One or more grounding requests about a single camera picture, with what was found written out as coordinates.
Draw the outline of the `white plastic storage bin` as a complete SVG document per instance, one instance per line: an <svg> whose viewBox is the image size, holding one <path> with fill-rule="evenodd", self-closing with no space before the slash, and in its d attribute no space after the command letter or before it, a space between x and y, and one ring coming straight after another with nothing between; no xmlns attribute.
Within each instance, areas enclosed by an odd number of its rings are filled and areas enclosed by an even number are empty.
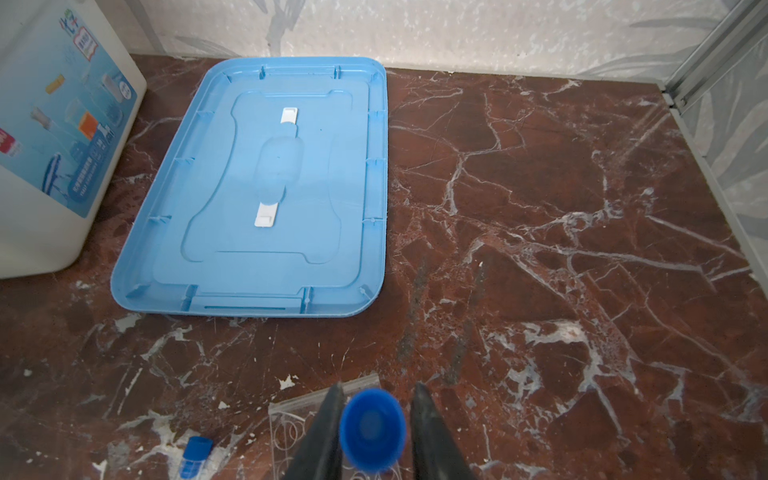
<svg viewBox="0 0 768 480"><path fill-rule="evenodd" d="M2 3L3 278L77 259L146 89L97 3Z"/></svg>

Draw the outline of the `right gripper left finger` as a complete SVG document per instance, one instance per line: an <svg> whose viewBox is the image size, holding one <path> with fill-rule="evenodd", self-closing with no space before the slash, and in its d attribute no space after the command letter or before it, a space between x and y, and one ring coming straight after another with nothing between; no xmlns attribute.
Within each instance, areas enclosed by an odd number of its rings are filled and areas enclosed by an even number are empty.
<svg viewBox="0 0 768 480"><path fill-rule="evenodd" d="M329 388L283 479L342 478L343 453L339 426L345 399L341 383Z"/></svg>

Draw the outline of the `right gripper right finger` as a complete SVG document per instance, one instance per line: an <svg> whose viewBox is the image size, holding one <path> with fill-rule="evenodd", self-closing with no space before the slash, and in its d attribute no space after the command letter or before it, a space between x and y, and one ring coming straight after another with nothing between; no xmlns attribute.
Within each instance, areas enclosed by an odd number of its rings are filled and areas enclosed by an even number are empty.
<svg viewBox="0 0 768 480"><path fill-rule="evenodd" d="M414 387L410 427L416 480L475 478L428 388L421 382Z"/></svg>

